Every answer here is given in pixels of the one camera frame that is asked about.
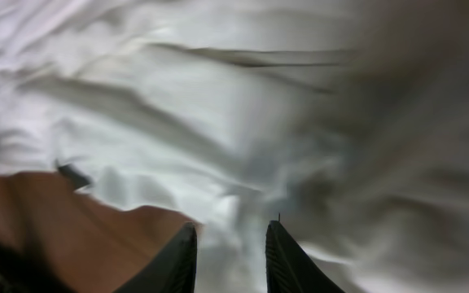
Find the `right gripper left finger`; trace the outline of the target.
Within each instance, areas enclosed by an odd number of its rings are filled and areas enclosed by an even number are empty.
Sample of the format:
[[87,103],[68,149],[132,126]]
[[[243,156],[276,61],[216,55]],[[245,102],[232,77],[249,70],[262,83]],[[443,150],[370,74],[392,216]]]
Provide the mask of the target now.
[[114,293],[194,293],[197,265],[195,225],[185,223],[153,260]]

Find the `white t-shirt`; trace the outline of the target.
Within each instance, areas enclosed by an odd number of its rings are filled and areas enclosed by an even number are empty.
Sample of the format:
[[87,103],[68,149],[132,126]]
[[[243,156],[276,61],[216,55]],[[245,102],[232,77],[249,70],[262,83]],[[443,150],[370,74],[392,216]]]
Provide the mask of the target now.
[[187,222],[264,292],[469,292],[469,1],[0,1],[0,243],[112,292]]

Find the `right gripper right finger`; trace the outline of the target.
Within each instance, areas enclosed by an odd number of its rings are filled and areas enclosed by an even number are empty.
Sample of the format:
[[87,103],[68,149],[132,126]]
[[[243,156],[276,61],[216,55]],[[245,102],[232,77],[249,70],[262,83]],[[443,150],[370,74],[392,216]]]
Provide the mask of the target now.
[[344,293],[305,253],[279,221],[265,235],[268,293]]

